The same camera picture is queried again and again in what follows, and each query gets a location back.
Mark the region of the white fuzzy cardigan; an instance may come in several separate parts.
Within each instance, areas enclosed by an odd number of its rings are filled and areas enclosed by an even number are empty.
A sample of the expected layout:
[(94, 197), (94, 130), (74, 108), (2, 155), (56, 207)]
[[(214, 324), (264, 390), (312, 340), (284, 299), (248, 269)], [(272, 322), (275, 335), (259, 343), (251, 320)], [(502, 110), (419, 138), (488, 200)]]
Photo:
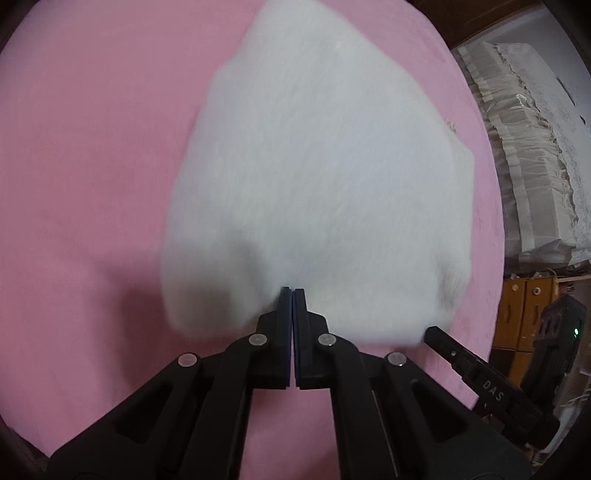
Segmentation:
[(471, 278), (475, 159), (415, 79), (318, 1), (270, 1), (198, 114), (161, 255), (169, 324), (238, 333), (280, 289), (414, 345)]

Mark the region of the yellow wooden drawer cabinet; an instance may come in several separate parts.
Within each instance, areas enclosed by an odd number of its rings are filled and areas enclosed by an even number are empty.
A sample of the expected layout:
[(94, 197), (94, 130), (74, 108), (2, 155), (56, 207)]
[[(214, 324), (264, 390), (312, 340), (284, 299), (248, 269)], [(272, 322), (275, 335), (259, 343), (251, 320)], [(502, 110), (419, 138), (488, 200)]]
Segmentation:
[(490, 363), (517, 387), (531, 364), (542, 313), (558, 297), (555, 276), (512, 276), (503, 282)]

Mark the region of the beige lace-covered furniture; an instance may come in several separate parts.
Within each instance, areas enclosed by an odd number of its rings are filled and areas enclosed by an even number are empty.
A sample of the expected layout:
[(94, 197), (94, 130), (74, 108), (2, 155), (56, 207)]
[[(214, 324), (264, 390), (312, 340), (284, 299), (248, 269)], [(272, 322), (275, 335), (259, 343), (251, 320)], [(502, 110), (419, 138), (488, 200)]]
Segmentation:
[(509, 267), (590, 259), (590, 132), (558, 77), (526, 43), (478, 43), (455, 58), (495, 159)]

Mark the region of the pink plush bed blanket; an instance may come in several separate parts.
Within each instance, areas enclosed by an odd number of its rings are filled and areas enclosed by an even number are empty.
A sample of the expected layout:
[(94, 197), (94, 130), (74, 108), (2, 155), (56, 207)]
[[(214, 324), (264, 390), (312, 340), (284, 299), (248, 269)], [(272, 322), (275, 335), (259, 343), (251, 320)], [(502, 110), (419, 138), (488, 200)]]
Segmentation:
[[(209, 82), (264, 1), (40, 1), (1, 53), (1, 416), (51, 455), (177, 355), (159, 252)], [(327, 1), (411, 72), (476, 159), (473, 278), (452, 335), (488, 359), (504, 228), (486, 130), (406, 1)], [(240, 479), (339, 479), (328, 391), (256, 391)]]

